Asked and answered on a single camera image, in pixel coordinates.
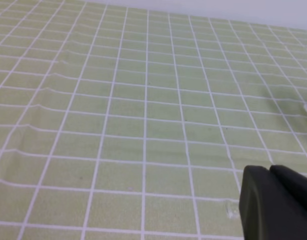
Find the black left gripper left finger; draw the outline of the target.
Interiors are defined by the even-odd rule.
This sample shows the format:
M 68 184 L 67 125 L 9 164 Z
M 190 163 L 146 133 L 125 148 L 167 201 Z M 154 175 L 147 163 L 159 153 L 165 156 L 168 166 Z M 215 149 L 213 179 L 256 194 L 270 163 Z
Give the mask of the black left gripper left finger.
M 246 240 L 307 240 L 307 211 L 265 167 L 244 168 L 239 213 Z

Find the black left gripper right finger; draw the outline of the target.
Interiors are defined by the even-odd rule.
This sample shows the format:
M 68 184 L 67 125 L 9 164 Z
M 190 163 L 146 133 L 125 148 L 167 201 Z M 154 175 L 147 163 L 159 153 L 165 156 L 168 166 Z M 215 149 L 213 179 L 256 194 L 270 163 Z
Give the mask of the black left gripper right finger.
M 288 193 L 307 211 L 307 177 L 284 166 L 272 165 L 269 171 Z

